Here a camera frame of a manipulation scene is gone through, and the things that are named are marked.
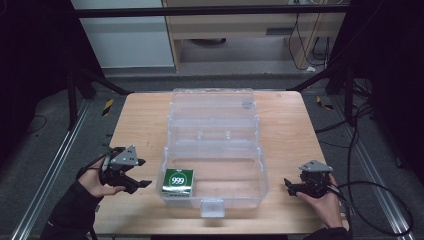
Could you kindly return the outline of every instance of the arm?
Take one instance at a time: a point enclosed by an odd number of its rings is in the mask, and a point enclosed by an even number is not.
[[[75,181],[54,207],[40,239],[85,239],[92,229],[95,209],[106,195],[115,195],[124,187],[105,187],[100,183],[99,160]]]
[[[330,174],[330,181],[334,186],[337,186],[336,180]],[[313,198],[302,192],[297,192],[296,195],[307,202],[314,209],[315,213],[325,224],[326,228],[322,228],[304,238],[304,240],[347,240],[349,234],[343,227],[342,218],[339,209],[339,199],[336,194],[328,192],[321,198]]]

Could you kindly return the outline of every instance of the wall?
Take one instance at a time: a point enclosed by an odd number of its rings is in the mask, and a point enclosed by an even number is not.
[[[162,7],[160,0],[72,0],[75,9]],[[173,67],[164,17],[81,19],[102,68]]]

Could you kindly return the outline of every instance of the black sleeve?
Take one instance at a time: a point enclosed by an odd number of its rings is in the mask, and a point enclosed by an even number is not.
[[[78,181],[74,182],[54,207],[40,239],[86,239],[102,199],[93,197]]]
[[[349,240],[349,234],[345,228],[322,228],[303,240]]]

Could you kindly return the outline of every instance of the hand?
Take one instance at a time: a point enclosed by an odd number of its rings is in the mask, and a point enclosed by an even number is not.
[[[94,197],[104,197],[106,195],[115,195],[124,191],[125,187],[105,187],[100,183],[99,169],[102,166],[104,158],[93,164],[79,179],[78,182]]]
[[[334,186],[337,186],[333,175],[329,174],[330,181]],[[327,228],[343,227],[342,218],[340,216],[339,198],[336,194],[328,192],[321,198],[313,198],[309,195],[297,192],[296,195],[309,203],[315,210],[315,213],[324,222]]]

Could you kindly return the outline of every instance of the clear plastic box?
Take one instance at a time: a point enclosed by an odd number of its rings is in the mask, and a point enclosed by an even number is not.
[[[164,196],[167,169],[193,170],[193,195]],[[258,207],[268,190],[253,91],[175,89],[157,183],[166,204],[224,217],[225,209]]]

